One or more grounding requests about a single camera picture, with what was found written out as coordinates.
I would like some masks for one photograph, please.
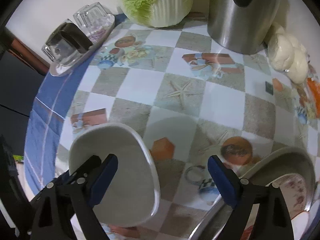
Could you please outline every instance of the metal container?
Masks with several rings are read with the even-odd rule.
[[[312,161],[305,151],[296,147],[277,150],[258,162],[242,177],[249,179],[253,184],[265,186],[290,173],[299,174],[305,179],[307,192],[304,210],[309,211],[316,188],[316,178]],[[215,240],[231,212],[232,208],[226,205],[219,195],[210,211],[193,230],[189,240]]]
[[[280,0],[210,0],[208,33],[221,46],[243,54],[258,51]]]

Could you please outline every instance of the tablecloth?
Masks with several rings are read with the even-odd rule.
[[[61,85],[51,98],[56,82]],[[160,206],[139,227],[141,237],[187,239],[213,204],[185,176],[204,157],[218,154],[241,175],[271,152],[298,146],[309,153],[319,180],[318,121],[308,119],[301,96],[269,66],[265,50],[231,52],[209,37],[202,19],[158,29],[125,20],[85,64],[61,79],[46,77],[28,125],[27,180],[38,190],[66,171],[79,114],[105,109],[106,122],[135,129],[155,159]],[[236,136],[252,145],[248,163],[220,153]]]

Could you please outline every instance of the white stripe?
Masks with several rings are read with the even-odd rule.
[[[71,74],[73,73],[73,71],[71,71],[68,75],[68,77],[64,80],[63,84],[61,85],[58,93],[57,93],[57,96],[53,102],[53,105],[52,105],[52,109],[54,109],[54,106],[56,105],[56,102],[57,102],[57,99],[58,99],[58,96],[64,86],[64,84],[67,82],[67,80],[69,79],[69,77],[71,76]],[[44,148],[45,148],[45,140],[47,139],[47,134],[48,134],[48,129],[49,129],[49,124],[50,124],[50,121],[51,121],[51,118],[52,118],[52,113],[53,111],[50,112],[50,115],[49,115],[49,119],[48,119],[48,123],[47,123],[47,126],[45,128],[45,132],[44,132],[44,138],[43,138],[43,144],[42,144],[42,156],[41,156],[41,172],[40,172],[40,178],[41,178],[41,181],[40,181],[40,184],[41,184],[41,187],[43,188],[44,185],[43,185],[43,162],[44,162]]]
[[[44,102],[42,102],[39,98],[36,97],[36,99],[41,103],[43,104],[46,108],[48,108],[50,111],[54,112],[56,115],[60,116],[63,120],[64,120],[64,117],[62,117],[60,114],[58,114],[57,112],[53,111],[50,107],[48,107]]]
[[[37,175],[37,173],[36,173],[36,170],[33,168],[32,164],[31,164],[31,161],[29,160],[28,155],[27,155],[26,152],[24,152],[24,156],[26,157],[28,163],[30,164],[30,167],[31,167],[33,173],[35,174],[35,176],[37,177],[38,181],[40,182],[40,179],[39,179],[39,177],[38,177],[38,175]]]

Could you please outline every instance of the orange packaging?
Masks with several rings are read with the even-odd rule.
[[[317,81],[307,78],[309,90],[312,92],[316,106],[316,117],[320,117],[320,84]]]

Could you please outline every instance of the metal bowl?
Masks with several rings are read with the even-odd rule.
[[[300,174],[305,179],[307,193],[304,210],[309,211],[316,188],[316,178],[312,161],[302,149],[296,147],[279,149],[257,163],[242,177],[249,179],[253,184],[265,186],[290,173]],[[193,230],[189,240],[215,240],[231,212],[232,208],[226,205],[219,195],[213,207]]]

